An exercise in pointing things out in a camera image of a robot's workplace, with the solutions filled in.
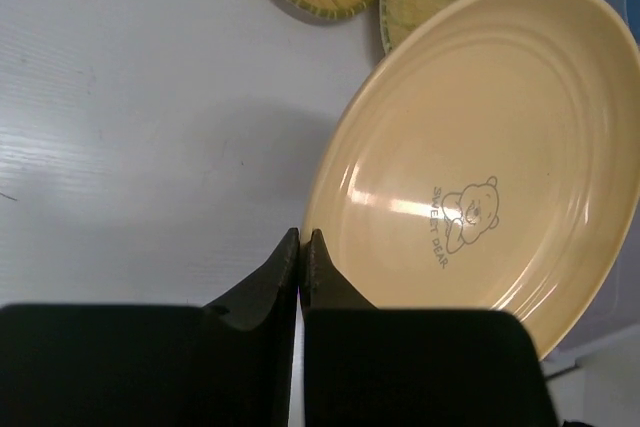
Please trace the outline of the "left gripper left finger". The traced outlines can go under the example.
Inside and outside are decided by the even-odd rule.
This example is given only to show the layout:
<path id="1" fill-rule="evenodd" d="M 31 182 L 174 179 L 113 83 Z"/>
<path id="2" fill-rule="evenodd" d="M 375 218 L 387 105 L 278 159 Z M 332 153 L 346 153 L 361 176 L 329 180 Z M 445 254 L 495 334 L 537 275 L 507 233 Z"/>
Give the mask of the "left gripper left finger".
<path id="1" fill-rule="evenodd" d="M 284 426 L 299 233 L 200 306 L 1 310 L 5 426 Z"/>

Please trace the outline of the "yellow bear plate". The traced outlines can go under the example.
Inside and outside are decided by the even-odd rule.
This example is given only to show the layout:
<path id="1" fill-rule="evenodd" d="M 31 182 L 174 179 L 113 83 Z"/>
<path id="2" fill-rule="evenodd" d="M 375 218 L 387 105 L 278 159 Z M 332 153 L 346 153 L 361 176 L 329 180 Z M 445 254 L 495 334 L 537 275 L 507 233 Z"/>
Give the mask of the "yellow bear plate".
<path id="1" fill-rule="evenodd" d="M 301 229 L 377 307 L 515 315 L 540 357 L 582 314 L 571 270 L 613 228 L 578 229 L 586 144 L 639 200 L 639 52 L 599 0 L 459 0 L 351 100 Z"/>

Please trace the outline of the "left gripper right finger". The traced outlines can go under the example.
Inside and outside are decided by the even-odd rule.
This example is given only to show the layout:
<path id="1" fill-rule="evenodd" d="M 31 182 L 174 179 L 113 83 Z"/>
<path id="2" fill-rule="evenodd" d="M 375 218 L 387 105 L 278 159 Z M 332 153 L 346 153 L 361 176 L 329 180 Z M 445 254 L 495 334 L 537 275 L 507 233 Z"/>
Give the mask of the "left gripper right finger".
<path id="1" fill-rule="evenodd" d="M 321 231 L 304 247 L 308 426 L 556 426 L 525 327 L 504 311 L 376 308 Z"/>

